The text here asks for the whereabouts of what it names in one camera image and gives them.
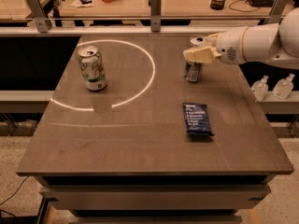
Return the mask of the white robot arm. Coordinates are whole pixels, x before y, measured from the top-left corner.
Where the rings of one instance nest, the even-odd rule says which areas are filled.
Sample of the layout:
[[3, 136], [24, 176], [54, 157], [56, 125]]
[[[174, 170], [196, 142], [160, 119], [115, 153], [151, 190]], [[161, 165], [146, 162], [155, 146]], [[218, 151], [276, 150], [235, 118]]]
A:
[[288, 69], [299, 68], [299, 8], [281, 23], [243, 26], [203, 37], [199, 46], [185, 49], [190, 63], [265, 63]]

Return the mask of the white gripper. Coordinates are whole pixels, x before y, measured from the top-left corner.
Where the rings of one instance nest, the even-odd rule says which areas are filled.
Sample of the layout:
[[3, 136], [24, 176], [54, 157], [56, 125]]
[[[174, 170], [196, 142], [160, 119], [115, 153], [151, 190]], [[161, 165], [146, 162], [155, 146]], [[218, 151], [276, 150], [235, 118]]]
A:
[[243, 55], [243, 38], [247, 26], [228, 30], [223, 33], [208, 35], [208, 43], [215, 45], [206, 47], [193, 47], [185, 49], [183, 56], [191, 63], [214, 63], [218, 58], [227, 64], [242, 64], [246, 60]]

